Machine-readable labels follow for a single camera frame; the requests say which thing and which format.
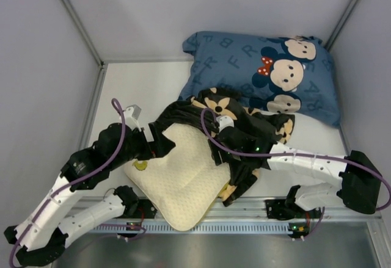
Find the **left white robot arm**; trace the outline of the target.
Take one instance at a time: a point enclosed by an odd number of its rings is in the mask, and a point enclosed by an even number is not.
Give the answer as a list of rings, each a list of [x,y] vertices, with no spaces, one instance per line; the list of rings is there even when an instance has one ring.
[[[119,186],[96,205],[67,215],[82,197],[108,179],[111,171],[134,159],[162,158],[175,148],[162,133],[155,129],[152,133],[153,141],[148,142],[142,130],[113,123],[100,132],[92,146],[73,153],[30,217],[5,230],[4,236],[13,245],[10,259],[17,259],[20,267],[46,266],[98,225],[137,213],[138,196],[130,186]]]

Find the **white pillow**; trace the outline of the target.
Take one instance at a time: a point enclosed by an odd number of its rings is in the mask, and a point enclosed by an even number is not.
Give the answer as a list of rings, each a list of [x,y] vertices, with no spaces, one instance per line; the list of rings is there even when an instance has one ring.
[[[229,166],[215,164],[207,137],[192,126],[173,124],[163,134],[175,143],[166,156],[133,160],[124,172],[172,228],[188,231],[230,181]]]

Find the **black floral plush pillowcase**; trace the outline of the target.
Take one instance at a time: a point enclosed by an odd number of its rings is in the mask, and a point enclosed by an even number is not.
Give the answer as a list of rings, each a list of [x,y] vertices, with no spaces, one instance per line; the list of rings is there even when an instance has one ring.
[[[293,114],[265,115],[259,109],[243,106],[240,98],[241,94],[233,89],[205,89],[196,96],[180,98],[168,105],[154,124],[163,131],[173,124],[189,125],[198,130],[206,127],[219,143],[240,152],[256,152],[257,146],[288,142],[295,124]],[[231,117],[235,126],[219,132],[216,118],[220,115]],[[210,149],[216,165],[226,162],[230,167],[230,181],[220,194],[224,206],[229,206],[257,181],[258,168],[263,161],[234,158],[213,144]]]

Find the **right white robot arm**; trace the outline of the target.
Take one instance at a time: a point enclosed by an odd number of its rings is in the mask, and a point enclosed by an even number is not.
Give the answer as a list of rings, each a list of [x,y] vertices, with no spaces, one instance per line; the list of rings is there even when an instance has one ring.
[[[229,163],[234,174],[248,168],[265,168],[317,179],[318,184],[292,186],[286,206],[310,211],[346,206],[361,214],[378,210],[382,176],[366,154],[352,150],[347,156],[314,154],[265,137],[254,137],[228,126],[209,141],[218,160]]]

